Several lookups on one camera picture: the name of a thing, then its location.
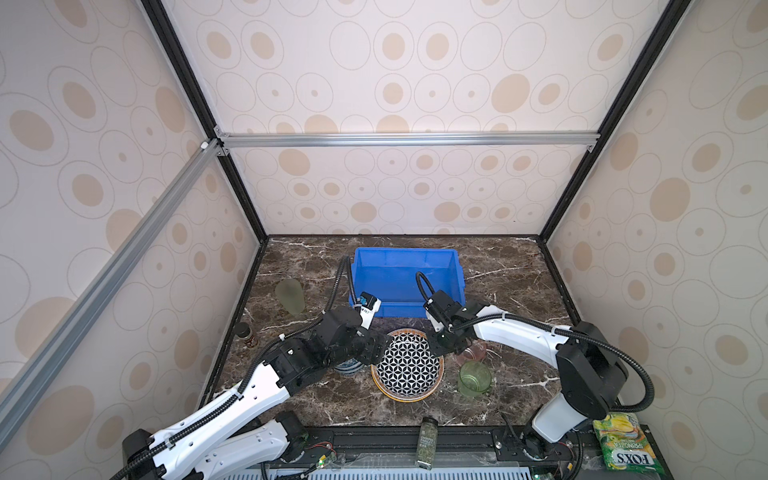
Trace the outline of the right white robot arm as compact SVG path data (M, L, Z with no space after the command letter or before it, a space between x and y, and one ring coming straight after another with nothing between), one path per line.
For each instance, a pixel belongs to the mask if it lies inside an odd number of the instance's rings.
M528 454L541 457L571 430L612 412L637 413L655 399L653 380L642 365L608 343L593 324L569 327L504 311L495 305L453 300L442 290L423 295L438 357L460 353L476 340L531 355L558 371L561 391L541 406L522 431L513 431Z

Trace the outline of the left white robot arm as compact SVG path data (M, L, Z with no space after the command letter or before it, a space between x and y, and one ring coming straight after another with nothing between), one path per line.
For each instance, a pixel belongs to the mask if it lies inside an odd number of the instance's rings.
M372 330L380 306L362 303L324 312L313 324L270 342L244 378L199 410L154 434L139 429L126 437L117 479L212 477L222 470L225 443L245 441L241 429L348 360L375 365L391 344Z

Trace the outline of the black white geometric plate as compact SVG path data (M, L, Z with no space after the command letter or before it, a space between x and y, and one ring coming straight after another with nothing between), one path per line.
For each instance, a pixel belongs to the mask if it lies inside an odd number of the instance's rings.
M428 398L438 390L443 379L443 358L431 353L423 331L402 328L389 335L393 340L384 356L370 367L374 384L397 402L415 403Z

